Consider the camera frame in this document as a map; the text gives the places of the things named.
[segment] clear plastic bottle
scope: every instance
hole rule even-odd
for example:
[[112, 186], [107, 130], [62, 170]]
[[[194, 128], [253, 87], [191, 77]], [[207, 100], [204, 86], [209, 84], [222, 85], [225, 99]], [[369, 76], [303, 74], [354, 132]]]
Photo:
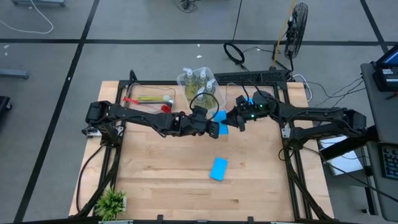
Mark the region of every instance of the clear plastic bottle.
[[[214, 96], [215, 92], [216, 92], [216, 87], [214, 86], [214, 79], [210, 80], [207, 82], [206, 84], [206, 93], [210, 93]], [[216, 106], [216, 101], [214, 100], [213, 97], [206, 95], [205, 96], [205, 101], [206, 101], [206, 108], [213, 108]]]
[[[205, 91], [205, 88], [202, 87], [198, 90], [198, 94], [203, 93]], [[206, 108], [206, 98], [205, 94], [199, 95], [196, 100], [195, 100], [195, 105], [196, 106], [201, 106], [203, 108]]]
[[208, 78], [208, 75], [206, 74], [206, 69], [202, 69], [200, 71], [200, 76], [199, 76], [199, 78], [197, 80], [198, 89], [200, 89], [202, 87], [206, 87], [206, 83], [207, 83], [208, 80], [209, 80], [209, 78]]
[[188, 101], [191, 101], [197, 92], [196, 76], [193, 75], [192, 70], [187, 69], [185, 80], [185, 96]]

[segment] computer monitor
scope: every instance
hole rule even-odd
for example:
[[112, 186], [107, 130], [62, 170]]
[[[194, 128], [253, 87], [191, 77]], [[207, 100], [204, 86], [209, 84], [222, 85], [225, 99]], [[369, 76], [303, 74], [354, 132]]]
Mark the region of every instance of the computer monitor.
[[376, 63], [381, 68], [398, 67], [398, 44], [385, 53]]

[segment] wire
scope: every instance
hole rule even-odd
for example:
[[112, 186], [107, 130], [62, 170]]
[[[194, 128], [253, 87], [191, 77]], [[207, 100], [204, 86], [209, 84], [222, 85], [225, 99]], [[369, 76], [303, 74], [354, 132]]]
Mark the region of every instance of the wire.
[[163, 133], [161, 133], [161, 132], [159, 131], [159, 129], [158, 129], [153, 123], [151, 123], [145, 116], [143, 116], [143, 118], [144, 118], [144, 120], [146, 120], [146, 121], [149, 123], [149, 125], [151, 126], [151, 128], [152, 128], [154, 131], [156, 131], [157, 134], [159, 134], [162, 138], [166, 138], [166, 135], [163, 134]]
[[359, 158], [362, 158], [362, 157], [365, 157], [365, 158], [368, 158], [368, 159], [369, 159], [368, 156], [357, 156], [357, 157], [355, 157], [355, 158], [348, 158], [348, 157], [345, 157], [345, 156], [341, 155], [341, 157], [343, 157], [343, 158], [345, 158], [345, 159], [359, 159]]
[[[285, 161], [285, 159], [282, 159], [281, 156], [280, 156], [280, 153], [281, 153], [283, 150], [284, 150], [284, 147], [283, 147], [282, 149], [280, 149], [279, 152], [278, 152], [278, 158], [279, 158], [279, 160], [281, 160], [281, 161]], [[291, 153], [291, 155], [289, 156], [289, 158], [291, 158], [291, 157], [293, 156], [293, 154], [294, 154], [294, 151], [292, 151], [292, 153]]]
[[310, 98], [307, 100], [307, 102], [309, 102], [310, 100], [312, 100], [312, 91], [311, 91], [311, 89], [310, 89], [310, 86], [308, 85], [308, 83], [307, 83], [307, 81], [306, 81], [306, 79], [304, 78], [304, 76], [302, 76], [302, 75], [300, 75], [300, 74], [297, 74], [297, 75], [294, 75], [293, 76], [293, 78], [294, 77], [301, 77], [303, 80], [304, 80], [304, 84], [305, 84], [305, 86], [308, 88], [308, 91], [310, 92]]
[[10, 28], [10, 29], [12, 29], [12, 30], [15, 30], [15, 31], [19, 31], [19, 32], [25, 32], [25, 33], [30, 33], [30, 34], [49, 34], [49, 33], [54, 29], [54, 25], [51, 23], [51, 21], [49, 21], [49, 19], [48, 19], [45, 15], [42, 14], [42, 12], [40, 12], [40, 11], [37, 9], [37, 7], [36, 7], [36, 5], [34, 4], [33, 0], [30, 0], [30, 2], [31, 2], [32, 5], [35, 7], [36, 11], [37, 11], [40, 15], [42, 15], [42, 17], [43, 17], [47, 22], [49, 22], [49, 24], [51, 25], [51, 29], [50, 29], [49, 31], [47, 31], [47, 32], [39, 32], [39, 31], [20, 30], [20, 29], [16, 29], [16, 28], [13, 28], [13, 27], [7, 25], [7, 24], [6, 24], [5, 22], [3, 22], [2, 20], [0, 20], [0, 22], [1, 22], [2, 24], [4, 24], [6, 27], [8, 27], [8, 28]]
[[341, 88], [340, 90], [338, 90], [337, 92], [335, 92], [334, 94], [332, 94], [331, 96], [328, 95], [328, 93], [326, 92], [325, 88], [324, 88], [321, 84], [319, 84], [319, 83], [314, 83], [314, 82], [308, 82], [308, 83], [316, 84], [316, 85], [319, 85], [320, 87], [322, 87], [322, 90], [325, 92], [326, 96], [328, 97], [327, 99], [323, 100], [321, 103], [315, 105], [315, 107], [317, 107], [317, 106], [323, 104], [324, 102], [330, 100], [331, 98], [338, 98], [338, 97], [345, 96], [347, 93], [346, 93], [346, 94], [343, 94], [343, 95], [339, 95], [339, 96], [335, 96], [335, 95], [336, 95], [337, 93], [343, 91], [345, 88], [348, 88], [349, 86], [351, 86], [352, 84], [354, 84], [356, 81], [360, 80], [361, 78], [362, 78], [362, 77], [359, 77], [359, 78], [355, 79], [355, 80], [352, 81], [349, 85], [344, 86], [343, 88]]
[[191, 13], [198, 9], [198, 6], [195, 4], [196, 1], [200, 1], [200, 0], [180, 0], [182, 8], [180, 6], [178, 6], [176, 1], [174, 1], [174, 4], [180, 11], [185, 12], [185, 13]]
[[198, 96], [200, 96], [200, 95], [209, 95], [209, 96], [213, 97], [213, 99], [216, 101], [217, 110], [216, 110], [216, 112], [213, 114], [213, 116], [212, 116], [211, 118], [207, 119], [206, 121], [200, 121], [200, 120], [197, 120], [197, 119], [195, 119], [195, 118], [191, 118], [191, 117], [187, 116], [186, 114], [182, 114], [182, 115], [183, 115], [183, 116], [186, 116], [187, 118], [189, 118], [189, 119], [191, 119], [191, 120], [198, 121], [198, 122], [207, 122], [207, 121], [211, 121], [211, 120], [212, 120], [213, 118], [215, 118], [216, 115], [218, 114], [218, 112], [219, 112], [219, 110], [220, 110], [220, 103], [218, 102], [218, 100], [216, 99], [216, 97], [215, 97], [213, 94], [211, 94], [211, 93], [205, 93], [205, 92], [199, 93], [199, 94], [197, 94], [196, 96], [194, 96], [194, 97], [192, 98], [191, 103], [189, 104], [189, 108], [190, 108], [192, 111], [193, 111], [192, 103], [193, 103], [193, 102], [195, 101], [195, 99], [197, 99]]
[[79, 175], [79, 179], [77, 181], [77, 190], [76, 190], [76, 209], [77, 212], [80, 212], [80, 207], [79, 207], [79, 196], [80, 196], [80, 184], [81, 184], [81, 177], [83, 175], [83, 172], [86, 169], [86, 166], [88, 165], [88, 163], [100, 152], [100, 150], [103, 148], [104, 146], [100, 146], [99, 149], [97, 149], [93, 155], [90, 156], [90, 158], [87, 159], [87, 161], [85, 162], [85, 164], [83, 165], [83, 167], [81, 168], [80, 171], [80, 175]]
[[242, 64], [240, 64], [240, 66], [241, 66], [241, 68], [244, 69], [245, 71], [250, 72], [249, 69], [246, 68], [246, 66], [244, 66], [244, 65], [242, 65]]
[[242, 81], [242, 89], [243, 89], [244, 93], [245, 93], [246, 96], [247, 96], [247, 100], [249, 101], [249, 100], [250, 100], [249, 93], [246, 91], [246, 88], [245, 88], [244, 85], [243, 85], [243, 81]]
[[264, 49], [261, 49], [261, 48], [259, 48], [259, 47], [257, 47], [257, 46], [255, 46], [255, 47], [250, 47], [250, 48], [244, 50], [243, 53], [245, 53], [245, 52], [247, 52], [247, 51], [249, 51], [249, 50], [251, 50], [251, 49], [257, 49], [258, 51], [274, 53], [272, 50], [264, 50]]
[[305, 147], [305, 146], [303, 146], [303, 148], [306, 149], [306, 150], [309, 150], [309, 151], [312, 151], [312, 152], [318, 154], [318, 155], [322, 158], [322, 160], [325, 161], [330, 167], [333, 167], [333, 168], [335, 168], [336, 170], [338, 170], [338, 171], [340, 171], [340, 172], [342, 172], [342, 173], [348, 175], [348, 176], [351, 177], [352, 179], [354, 179], [354, 180], [358, 181], [359, 183], [361, 183], [361, 184], [363, 184], [363, 185], [369, 187], [370, 189], [374, 190], [375, 192], [377, 192], [377, 193], [379, 193], [379, 194], [381, 194], [381, 195], [383, 195], [383, 196], [385, 196], [385, 197], [387, 197], [387, 198], [389, 198], [389, 199], [391, 199], [391, 200], [393, 200], [393, 201], [395, 201], [395, 202], [398, 202], [398, 199], [396, 199], [396, 198], [394, 198], [394, 197], [392, 197], [392, 196], [390, 196], [390, 195], [388, 195], [388, 194], [382, 192], [381, 190], [375, 189], [374, 187], [370, 186], [370, 184], [367, 184], [367, 183], [363, 182], [362, 180], [359, 180], [358, 178], [354, 177], [353, 175], [351, 175], [351, 174], [349, 174], [349, 173], [343, 171], [342, 169], [337, 168], [337, 167], [331, 165], [331, 164], [325, 159], [325, 157], [322, 155], [322, 153], [319, 153], [319, 152], [317, 152], [316, 150], [307, 148], [307, 147]]
[[238, 16], [236, 18], [236, 23], [235, 23], [234, 36], [232, 37], [230, 44], [232, 44], [232, 42], [235, 40], [236, 29], [238, 28], [239, 16], [241, 15], [242, 1], [243, 0], [241, 0], [241, 2], [239, 3], [239, 10], [238, 10]]
[[345, 125], [347, 126], [348, 129], [350, 129], [352, 132], [356, 133], [356, 134], [362, 134], [361, 132], [354, 130], [348, 123], [347, 121], [343, 120], [343, 119], [336, 119], [337, 121], [340, 121], [342, 123], [345, 123]]
[[[286, 28], [287, 22], [289, 21], [289, 18], [290, 18], [291, 15], [292, 15], [292, 11], [293, 11], [293, 7], [294, 7], [295, 3], [296, 3], [296, 0], [293, 0], [293, 1], [292, 1], [292, 5], [290, 6], [290, 9], [289, 9], [289, 13], [287, 14], [287, 18], [286, 18], [285, 24], [284, 24], [283, 28], [280, 30], [278, 43], [276, 43], [276, 48], [275, 48], [276, 51], [279, 51], [280, 41], [282, 40], [282, 37], [283, 37], [283, 34], [284, 34], [284, 30], [285, 30], [285, 28]], [[278, 55], [277, 55], [277, 54], [274, 54], [274, 65], [273, 65], [273, 67], [276, 67], [276, 60], [277, 60], [277, 58], [278, 58]]]
[[350, 94], [350, 91], [354, 90], [356, 87], [358, 87], [360, 84], [362, 84], [363, 80], [358, 83], [358, 85], [354, 86], [354, 88], [350, 89], [347, 91], [346, 94], [344, 94], [344, 96], [342, 96], [332, 107], [336, 106], [342, 99], [344, 99], [344, 97], [346, 97], [348, 94]]

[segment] potted plant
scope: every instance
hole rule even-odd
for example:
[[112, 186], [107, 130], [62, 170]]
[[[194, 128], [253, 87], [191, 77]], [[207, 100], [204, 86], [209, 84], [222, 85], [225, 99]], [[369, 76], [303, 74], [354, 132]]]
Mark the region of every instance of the potted plant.
[[116, 220], [119, 213], [126, 211], [126, 193], [115, 192], [111, 187], [97, 201], [95, 212], [102, 217], [103, 221]]

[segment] wooden table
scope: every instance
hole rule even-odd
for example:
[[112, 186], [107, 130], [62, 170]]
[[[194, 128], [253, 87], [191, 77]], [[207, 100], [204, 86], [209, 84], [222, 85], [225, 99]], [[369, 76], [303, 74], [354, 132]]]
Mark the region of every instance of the wooden table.
[[[98, 100], [114, 102], [117, 85], [118, 82], [103, 82]], [[174, 88], [177, 92], [174, 111], [190, 113], [178, 86], [158, 87]], [[288, 87], [294, 106], [308, 106], [302, 83], [288, 83]], [[226, 87], [220, 88], [225, 94]], [[255, 92], [253, 87], [247, 89], [250, 95]], [[273, 93], [268, 87], [260, 89]], [[153, 91], [135, 86], [133, 98]], [[227, 108], [231, 109], [235, 98], [242, 94], [241, 87], [229, 86]], [[296, 121], [295, 125], [309, 128], [312, 122]], [[82, 165], [99, 147], [99, 142], [98, 137], [88, 140]], [[306, 146], [318, 149], [315, 141]], [[229, 134], [218, 139], [207, 135], [162, 138], [151, 128], [129, 123], [116, 182], [116, 189], [127, 193], [127, 209], [118, 218], [154, 220], [162, 214], [165, 220], [243, 221], [253, 216], [255, 221], [294, 221], [285, 163], [278, 159], [281, 148], [279, 125], [270, 118], [246, 123], [245, 132], [229, 127]], [[308, 191], [325, 213], [333, 217], [319, 156], [306, 150], [300, 153]], [[80, 207], [98, 186], [103, 156], [104, 150], [83, 174]], [[215, 157], [228, 160], [222, 182], [209, 178]], [[300, 214], [304, 217], [302, 196], [297, 192]], [[76, 214], [75, 195], [70, 214]]]

